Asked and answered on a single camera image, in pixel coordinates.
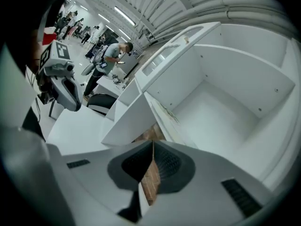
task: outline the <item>office chair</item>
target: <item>office chair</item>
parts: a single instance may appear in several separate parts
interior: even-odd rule
[[[95,94],[90,97],[87,107],[102,115],[106,115],[115,101],[116,98],[112,96],[106,94]]]

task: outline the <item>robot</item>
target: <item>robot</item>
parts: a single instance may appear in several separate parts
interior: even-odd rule
[[[82,89],[74,79],[74,64],[68,46],[52,41],[41,55],[37,81],[43,104],[54,102],[70,111],[78,111],[82,103]]]

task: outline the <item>white countertop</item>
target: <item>white countertop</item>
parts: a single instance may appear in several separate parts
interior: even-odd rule
[[[103,76],[97,81],[97,84],[99,85],[97,93],[109,94],[115,98],[118,98],[123,91],[121,83],[114,84],[111,77]]]

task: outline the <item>man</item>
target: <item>man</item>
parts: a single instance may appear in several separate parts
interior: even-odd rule
[[[67,34],[69,33],[70,29],[75,25],[76,23],[76,18],[77,18],[77,11],[74,12],[74,16],[71,19],[71,21],[68,23],[68,28],[66,30],[66,33],[63,36],[63,40],[66,38]]]
[[[101,65],[97,65],[94,69],[94,72],[91,78],[89,79],[86,90],[84,92],[84,98],[86,100],[89,100],[89,95],[92,92],[92,90],[94,90],[94,88],[97,86],[97,81],[99,80],[99,78],[105,74],[109,74],[112,68],[114,67],[115,63],[120,61],[120,59],[118,58],[120,51],[128,53],[132,51],[132,49],[132,43],[113,43],[107,48],[103,56],[106,65],[104,67],[101,67]]]

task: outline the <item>ceiling light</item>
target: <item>ceiling light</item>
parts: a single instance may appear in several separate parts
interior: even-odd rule
[[[106,25],[106,27],[107,27],[108,29],[110,29],[112,32],[114,32],[114,30],[112,30],[108,25]]]
[[[102,17],[104,20],[106,20],[107,22],[109,22],[108,19],[106,19],[104,16],[101,16],[100,14],[98,14],[100,17]]]
[[[87,10],[88,11],[88,9],[86,9],[85,7],[83,7],[82,5],[81,5],[81,7],[83,8],[83,9],[85,9],[85,10]]]
[[[127,36],[120,28],[119,28],[119,30],[120,30],[125,36]],[[128,37],[128,36],[127,36],[127,37]],[[128,37],[128,39],[131,40],[130,37]]]
[[[118,7],[115,7],[115,10],[119,12],[131,25],[135,26],[135,23],[130,19],[124,12],[122,12]]]

